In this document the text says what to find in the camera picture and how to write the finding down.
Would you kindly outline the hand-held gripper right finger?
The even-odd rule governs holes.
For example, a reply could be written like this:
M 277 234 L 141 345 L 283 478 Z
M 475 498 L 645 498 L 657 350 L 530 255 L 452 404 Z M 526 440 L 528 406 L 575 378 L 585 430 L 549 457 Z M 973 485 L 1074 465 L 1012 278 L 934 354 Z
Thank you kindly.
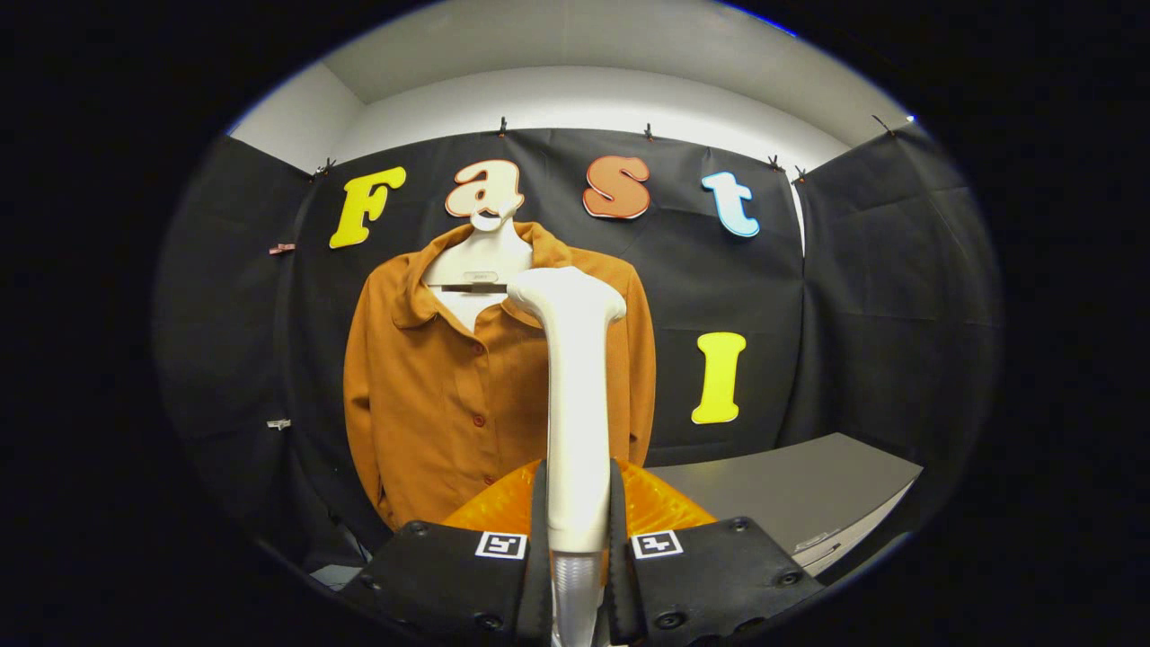
M 612 464 L 610 644 L 744 642 L 796 614 L 822 590 L 754 519 L 710 518 L 657 476 Z

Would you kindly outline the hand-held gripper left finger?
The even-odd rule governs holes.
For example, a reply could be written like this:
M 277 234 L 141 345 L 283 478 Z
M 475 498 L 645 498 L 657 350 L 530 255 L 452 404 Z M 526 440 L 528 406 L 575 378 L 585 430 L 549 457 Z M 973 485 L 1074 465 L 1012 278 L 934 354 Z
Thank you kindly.
M 529 533 L 412 521 L 337 596 L 420 644 L 551 646 L 546 475 L 528 485 Z

